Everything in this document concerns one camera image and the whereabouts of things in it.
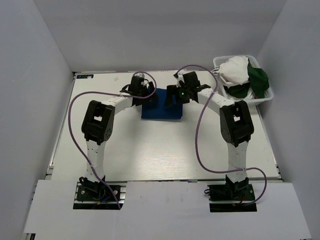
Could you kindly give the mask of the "blue t shirt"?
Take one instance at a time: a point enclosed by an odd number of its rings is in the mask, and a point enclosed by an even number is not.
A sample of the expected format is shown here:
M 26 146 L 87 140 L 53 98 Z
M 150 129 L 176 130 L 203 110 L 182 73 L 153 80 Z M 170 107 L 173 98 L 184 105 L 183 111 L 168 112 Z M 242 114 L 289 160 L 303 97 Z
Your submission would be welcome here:
M 142 105 L 141 118 L 143 120 L 175 121 L 182 118 L 183 105 L 165 106 L 166 93 L 165 89 L 157 88 L 157 98 Z

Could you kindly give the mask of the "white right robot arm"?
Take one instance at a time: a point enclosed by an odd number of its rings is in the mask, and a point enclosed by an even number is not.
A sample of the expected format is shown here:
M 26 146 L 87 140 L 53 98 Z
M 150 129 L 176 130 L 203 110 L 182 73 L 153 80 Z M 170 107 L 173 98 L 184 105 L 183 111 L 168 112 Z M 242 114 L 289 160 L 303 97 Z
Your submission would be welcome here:
M 249 182 L 247 175 L 247 148 L 251 135 L 254 133 L 254 125 L 247 103 L 243 100 L 232 101 L 218 93 L 208 84 L 201 84 L 196 72 L 174 74 L 176 84 L 166 87 L 164 105 L 166 107 L 177 104 L 188 104 L 191 100 L 203 105 L 197 121 L 195 131 L 195 154 L 200 166 L 207 172 L 225 174 L 228 185 L 225 187 L 226 195 L 236 200 L 244 193 L 244 187 Z M 227 144 L 228 170 L 211 170 L 200 159 L 198 136 L 200 123 L 206 109 L 210 109 L 219 115 L 220 132 Z

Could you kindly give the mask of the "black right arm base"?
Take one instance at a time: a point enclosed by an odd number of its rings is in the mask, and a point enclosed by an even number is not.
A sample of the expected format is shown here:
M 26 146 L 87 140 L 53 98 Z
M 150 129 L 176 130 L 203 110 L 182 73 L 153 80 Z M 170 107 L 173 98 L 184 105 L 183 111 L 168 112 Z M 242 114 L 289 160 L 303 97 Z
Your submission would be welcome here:
M 204 190 L 204 194 L 209 198 L 209 209 L 211 213 L 245 213 L 257 212 L 256 203 L 253 202 L 255 193 L 253 186 L 248 185 L 235 194 L 231 193 L 223 184 L 211 184 Z

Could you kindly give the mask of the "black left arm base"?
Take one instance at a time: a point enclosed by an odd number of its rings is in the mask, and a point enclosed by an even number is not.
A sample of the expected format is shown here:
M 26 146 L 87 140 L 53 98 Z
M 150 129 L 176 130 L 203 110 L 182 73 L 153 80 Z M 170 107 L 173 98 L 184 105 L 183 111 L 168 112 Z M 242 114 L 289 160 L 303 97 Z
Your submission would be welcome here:
M 110 188 L 100 181 L 80 177 L 75 190 L 74 210 L 120 210 L 126 196 L 126 186 L 111 184 Z

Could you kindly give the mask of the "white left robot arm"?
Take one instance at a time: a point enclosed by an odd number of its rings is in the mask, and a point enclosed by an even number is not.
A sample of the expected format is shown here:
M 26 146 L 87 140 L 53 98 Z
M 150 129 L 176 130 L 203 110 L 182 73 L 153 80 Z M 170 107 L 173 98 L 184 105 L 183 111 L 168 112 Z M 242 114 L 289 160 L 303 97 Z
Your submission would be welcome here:
M 157 84 L 145 81 L 140 73 L 131 78 L 116 96 L 104 100 L 91 100 L 88 104 L 81 131 L 87 149 L 87 167 L 84 178 L 93 182 L 88 193 L 99 200 L 105 196 L 106 187 L 99 182 L 105 179 L 104 156 L 107 141 L 113 133 L 115 115 L 133 106 L 140 106 L 157 99 Z

